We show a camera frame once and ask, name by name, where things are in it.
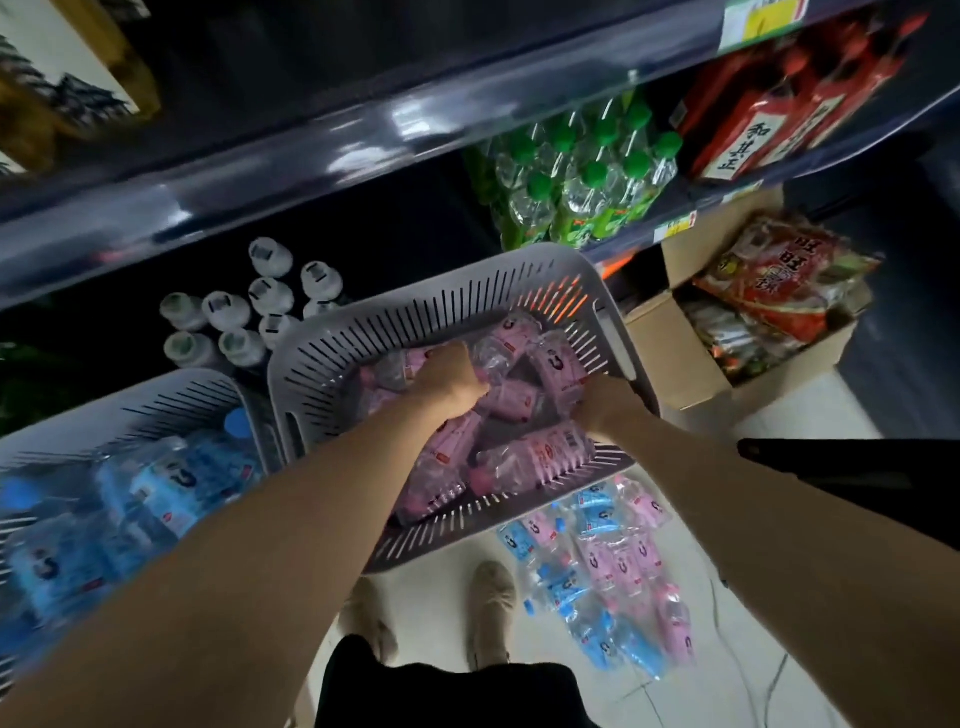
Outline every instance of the snack package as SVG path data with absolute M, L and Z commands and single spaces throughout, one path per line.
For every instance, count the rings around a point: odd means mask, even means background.
M 828 310 L 878 264 L 833 232 L 761 216 L 693 283 L 810 344 L 826 333 Z

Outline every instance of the gray plastic basket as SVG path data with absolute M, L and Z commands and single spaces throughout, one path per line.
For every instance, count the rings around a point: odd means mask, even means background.
M 349 427 L 342 406 L 344 378 L 359 362 L 495 324 L 515 307 L 562 328 L 588 372 L 610 372 L 633 381 L 647 405 L 659 412 L 600 276 L 569 248 L 535 245 L 330 311 L 292 330 L 268 372 L 287 461 Z M 633 464 L 621 449 L 601 445 L 590 463 L 557 478 L 549 489 L 517 497 L 463 497 L 452 509 L 409 528 L 388 526 L 366 573 L 392 569 L 518 518 Z

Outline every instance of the green bottle cap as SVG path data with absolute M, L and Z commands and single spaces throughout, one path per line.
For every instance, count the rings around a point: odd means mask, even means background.
M 510 137 L 510 156 L 517 164 L 530 164 L 537 156 L 537 145 L 523 132 Z
M 552 190 L 552 181 L 542 172 L 532 173 L 527 180 L 527 194 L 539 203 L 549 200 Z
M 593 125 L 593 138 L 601 147 L 609 147 L 616 141 L 617 136 L 616 119 L 610 116 L 597 120 Z
M 650 156 L 646 152 L 631 152 L 623 160 L 623 172 L 631 180 L 639 180 L 650 171 Z
M 623 123 L 631 132 L 639 132 L 650 123 L 653 115 L 654 113 L 650 111 L 650 107 L 647 106 L 645 101 L 634 100 L 634 102 L 630 104 L 630 108 L 627 109 L 627 115 Z
M 654 144 L 654 154 L 661 159 L 672 159 L 680 152 L 684 141 L 676 132 L 667 132 Z
M 607 183 L 607 165 L 599 161 L 592 161 L 584 167 L 584 174 L 580 179 L 590 189 L 599 189 Z
M 557 125 L 550 130 L 550 146 L 561 154 L 567 154 L 577 143 L 577 133 L 566 124 Z

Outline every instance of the shoe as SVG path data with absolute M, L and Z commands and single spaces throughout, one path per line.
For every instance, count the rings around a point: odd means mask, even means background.
M 396 660 L 396 637 L 383 621 L 380 594 L 370 579 L 361 576 L 347 601 L 340 610 L 340 631 L 347 635 L 360 635 L 373 650 L 373 657 L 381 665 Z
M 476 672 L 491 665 L 507 665 L 507 641 L 514 623 L 514 578 L 498 561 L 477 567 L 468 595 L 467 658 Z

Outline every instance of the cardboard box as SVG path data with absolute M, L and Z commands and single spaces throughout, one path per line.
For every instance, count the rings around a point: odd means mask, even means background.
M 674 299 L 673 291 L 706 268 L 719 253 L 726 251 L 755 212 L 782 207 L 782 188 L 762 189 L 701 216 L 696 227 L 662 243 L 669 290 L 624 317 L 636 352 L 661 403 L 685 410 L 718 398 L 729 399 L 732 420 L 737 422 L 828 372 L 840 361 L 856 327 L 853 317 L 827 338 L 775 369 L 734 387 L 709 355 Z M 859 297 L 869 300 L 866 286 Z

